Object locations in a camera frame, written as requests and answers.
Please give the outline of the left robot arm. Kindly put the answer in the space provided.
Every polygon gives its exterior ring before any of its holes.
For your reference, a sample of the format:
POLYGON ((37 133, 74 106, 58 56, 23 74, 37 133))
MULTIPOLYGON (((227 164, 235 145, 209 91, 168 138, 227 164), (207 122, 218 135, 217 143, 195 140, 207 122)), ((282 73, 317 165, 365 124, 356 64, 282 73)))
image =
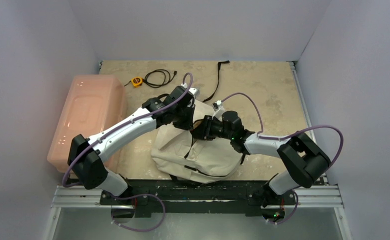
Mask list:
POLYGON ((170 94, 148 99, 129 117, 100 133, 88 138, 75 136, 71 140, 63 186, 72 187, 67 179, 73 172, 78 178, 77 185, 87 190, 100 188, 111 193, 118 204, 127 204, 132 197, 129 183, 109 170, 105 162, 123 146, 163 125, 190 130, 198 95, 198 89, 183 84, 170 94))

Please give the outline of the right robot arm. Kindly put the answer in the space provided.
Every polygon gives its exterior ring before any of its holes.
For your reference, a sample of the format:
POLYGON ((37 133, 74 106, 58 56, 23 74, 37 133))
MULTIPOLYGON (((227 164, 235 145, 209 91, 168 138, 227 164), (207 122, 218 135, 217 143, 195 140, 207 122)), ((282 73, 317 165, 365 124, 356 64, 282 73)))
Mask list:
POLYGON ((265 200, 271 204, 296 187, 311 187, 331 165, 327 154, 307 134, 297 132, 287 139, 261 138, 243 126, 235 111, 226 111, 221 118, 206 115, 194 123, 191 134, 197 140, 229 140, 233 149, 241 154, 281 159, 286 170, 273 177, 263 191, 265 200))

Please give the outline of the beige canvas backpack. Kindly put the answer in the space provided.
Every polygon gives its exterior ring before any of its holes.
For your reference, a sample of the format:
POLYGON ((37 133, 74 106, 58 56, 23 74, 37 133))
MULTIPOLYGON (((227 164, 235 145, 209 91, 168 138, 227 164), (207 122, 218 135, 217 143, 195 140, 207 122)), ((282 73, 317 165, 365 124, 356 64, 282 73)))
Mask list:
POLYGON ((151 149, 157 169, 174 181, 212 183, 234 174, 245 156, 236 152, 226 139, 196 139, 189 130, 173 125, 159 128, 151 149))

